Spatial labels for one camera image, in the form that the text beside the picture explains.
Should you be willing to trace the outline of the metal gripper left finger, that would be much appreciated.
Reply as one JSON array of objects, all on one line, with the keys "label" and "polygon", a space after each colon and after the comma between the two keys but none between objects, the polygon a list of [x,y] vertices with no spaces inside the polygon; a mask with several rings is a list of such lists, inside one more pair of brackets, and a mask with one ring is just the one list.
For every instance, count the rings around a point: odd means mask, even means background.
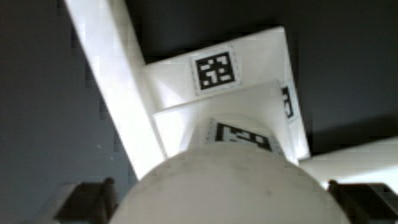
[{"label": "metal gripper left finger", "polygon": [[111,178],[65,184],[49,197],[33,224],[108,224],[115,209]]}]

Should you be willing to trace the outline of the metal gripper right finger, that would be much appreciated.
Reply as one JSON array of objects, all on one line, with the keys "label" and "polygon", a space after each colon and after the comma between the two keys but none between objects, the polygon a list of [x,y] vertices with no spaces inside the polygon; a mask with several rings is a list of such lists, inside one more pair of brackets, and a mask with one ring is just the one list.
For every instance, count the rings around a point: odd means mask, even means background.
[{"label": "metal gripper right finger", "polygon": [[350,224],[398,224],[398,193],[383,183],[339,183],[330,180],[326,191]]}]

